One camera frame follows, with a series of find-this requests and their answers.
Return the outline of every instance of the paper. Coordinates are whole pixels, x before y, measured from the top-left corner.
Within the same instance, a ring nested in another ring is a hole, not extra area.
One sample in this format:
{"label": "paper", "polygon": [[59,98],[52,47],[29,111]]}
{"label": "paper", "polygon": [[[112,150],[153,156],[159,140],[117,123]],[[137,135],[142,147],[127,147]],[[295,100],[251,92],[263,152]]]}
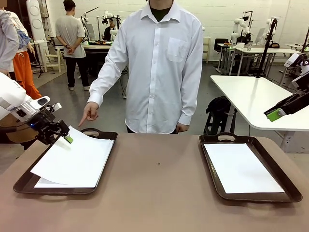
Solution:
{"label": "paper", "polygon": [[60,137],[33,167],[42,179],[35,188],[94,188],[103,172],[114,141],[88,137],[70,127],[73,143]]}
{"label": "paper", "polygon": [[226,193],[284,192],[246,144],[205,144]]}

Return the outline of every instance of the tray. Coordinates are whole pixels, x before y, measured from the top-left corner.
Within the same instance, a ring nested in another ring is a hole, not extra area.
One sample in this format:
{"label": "tray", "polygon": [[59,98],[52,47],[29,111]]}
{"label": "tray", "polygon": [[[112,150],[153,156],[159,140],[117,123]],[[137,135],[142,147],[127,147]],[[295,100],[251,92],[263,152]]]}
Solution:
{"label": "tray", "polygon": [[[293,203],[300,202],[303,196],[279,167],[275,160],[264,149],[260,142],[253,137],[240,137],[231,133],[221,133],[215,136],[202,135],[199,140],[204,151],[209,171],[212,176],[214,186],[220,197],[231,201],[243,201],[254,203]],[[251,151],[257,156],[261,163],[266,167],[273,178],[284,189],[284,193],[236,193],[227,194],[222,186],[220,178],[217,175],[216,169],[213,166],[211,159],[207,153],[204,144],[247,144]]]}
{"label": "tray", "polygon": [[[115,140],[115,141],[118,136],[118,134],[115,132],[101,132],[94,128],[84,129],[84,130],[81,130],[81,132],[86,133],[86,134],[89,133],[90,135],[88,136],[93,137],[93,138],[109,139],[109,140]],[[14,191],[18,193],[36,194],[36,195],[51,195],[51,196],[88,195],[90,193],[93,193],[97,189],[98,186],[95,188],[35,188],[34,187],[39,181],[40,177],[31,173],[30,171],[51,147],[52,145],[50,145],[44,151],[44,153],[42,153],[40,157],[38,157],[37,160],[28,168],[28,170],[19,178],[19,180],[15,183],[13,187]]]}

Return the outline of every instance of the gray t-shirt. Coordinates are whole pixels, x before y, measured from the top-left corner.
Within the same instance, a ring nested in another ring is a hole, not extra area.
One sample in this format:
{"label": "gray t-shirt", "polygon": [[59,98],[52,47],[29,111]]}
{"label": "gray t-shirt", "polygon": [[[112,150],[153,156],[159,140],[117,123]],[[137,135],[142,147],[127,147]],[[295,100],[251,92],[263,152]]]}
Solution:
{"label": "gray t-shirt", "polygon": [[[62,16],[56,21],[56,36],[61,36],[68,45],[74,45],[77,38],[85,37],[85,31],[82,23],[73,16]],[[84,58],[86,52],[82,45],[79,45],[72,55],[68,54],[68,50],[64,49],[65,57]]]}

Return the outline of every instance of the black hair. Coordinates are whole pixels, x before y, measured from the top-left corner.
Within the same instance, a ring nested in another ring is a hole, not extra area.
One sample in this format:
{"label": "black hair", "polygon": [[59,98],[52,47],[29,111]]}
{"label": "black hair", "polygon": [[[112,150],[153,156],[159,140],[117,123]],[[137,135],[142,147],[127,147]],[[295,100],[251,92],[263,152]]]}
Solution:
{"label": "black hair", "polygon": [[74,7],[76,7],[75,2],[73,2],[73,0],[64,0],[63,5],[66,11],[71,11]]}

